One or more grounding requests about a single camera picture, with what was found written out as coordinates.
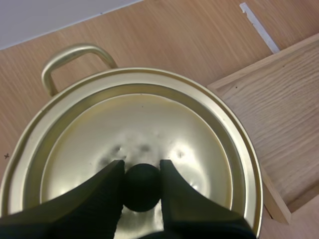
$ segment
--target white wall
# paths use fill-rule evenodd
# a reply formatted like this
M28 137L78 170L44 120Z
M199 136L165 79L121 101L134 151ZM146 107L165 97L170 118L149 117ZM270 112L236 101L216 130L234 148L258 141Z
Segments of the white wall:
M0 49L141 0L0 0Z

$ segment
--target metal handle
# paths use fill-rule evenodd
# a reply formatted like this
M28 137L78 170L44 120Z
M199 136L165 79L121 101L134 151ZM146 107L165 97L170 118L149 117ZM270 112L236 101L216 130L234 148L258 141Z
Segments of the metal handle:
M96 54L110 68L117 68L117 65L111 55L98 46L81 43L67 47L52 56L43 68L41 75L42 83L50 96L54 96L58 93L51 76L52 71L86 53Z

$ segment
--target wooden board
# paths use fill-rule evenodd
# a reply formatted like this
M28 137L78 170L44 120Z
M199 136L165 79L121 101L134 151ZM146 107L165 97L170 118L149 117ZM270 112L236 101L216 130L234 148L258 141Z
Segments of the wooden board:
M255 146L271 216L292 225L319 220L318 51L319 34L208 86Z

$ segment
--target wooden surface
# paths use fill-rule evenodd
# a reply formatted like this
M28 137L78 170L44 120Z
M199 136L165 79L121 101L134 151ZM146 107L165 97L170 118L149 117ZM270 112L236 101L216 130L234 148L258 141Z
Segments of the wooden surface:
M50 99L40 73L53 53L78 42L94 43L109 51L120 67L157 67L206 86L271 55L242 13L242 2L147 0L0 51L0 176L10 159L3 155L12 154L28 122ZM245 2L280 49L319 32L317 0ZM84 56L54 72L53 78L63 89L105 69L96 57ZM271 223L264 220L264 235L279 238L272 234Z
M266 207L291 222L280 227L286 238L319 235L318 51L319 34L208 86L247 130L266 171Z

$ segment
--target golden pot lid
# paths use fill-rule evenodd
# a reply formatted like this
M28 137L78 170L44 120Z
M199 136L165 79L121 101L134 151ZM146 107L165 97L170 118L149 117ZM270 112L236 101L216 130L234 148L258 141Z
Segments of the golden pot lid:
M20 138L1 186L1 215L58 197L117 159L126 169L170 159L194 189L244 215L259 234L261 175L239 120L194 81L150 68L112 69L57 94ZM160 203L145 213L124 208L115 238L160 230Z

